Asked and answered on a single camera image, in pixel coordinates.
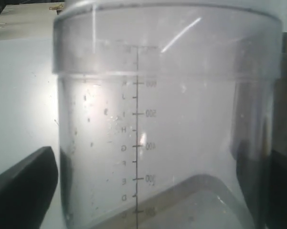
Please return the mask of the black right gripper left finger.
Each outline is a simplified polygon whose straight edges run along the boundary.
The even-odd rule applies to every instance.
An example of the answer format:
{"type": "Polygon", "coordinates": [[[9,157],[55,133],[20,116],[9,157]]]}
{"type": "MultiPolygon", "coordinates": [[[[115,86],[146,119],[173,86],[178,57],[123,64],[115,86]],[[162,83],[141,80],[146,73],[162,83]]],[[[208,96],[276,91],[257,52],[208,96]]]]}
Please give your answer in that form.
{"type": "Polygon", "coordinates": [[[58,184],[50,146],[36,150],[0,174],[0,229],[38,229],[58,184]]]}

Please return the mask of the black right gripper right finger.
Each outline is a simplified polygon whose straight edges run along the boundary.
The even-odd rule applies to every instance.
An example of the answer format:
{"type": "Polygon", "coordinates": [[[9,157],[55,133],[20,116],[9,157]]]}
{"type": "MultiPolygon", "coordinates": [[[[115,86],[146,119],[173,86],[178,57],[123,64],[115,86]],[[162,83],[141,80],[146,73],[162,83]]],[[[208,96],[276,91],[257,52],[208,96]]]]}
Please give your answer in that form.
{"type": "Polygon", "coordinates": [[[236,175],[255,229],[287,229],[287,156],[250,157],[242,141],[235,153],[236,175]]]}

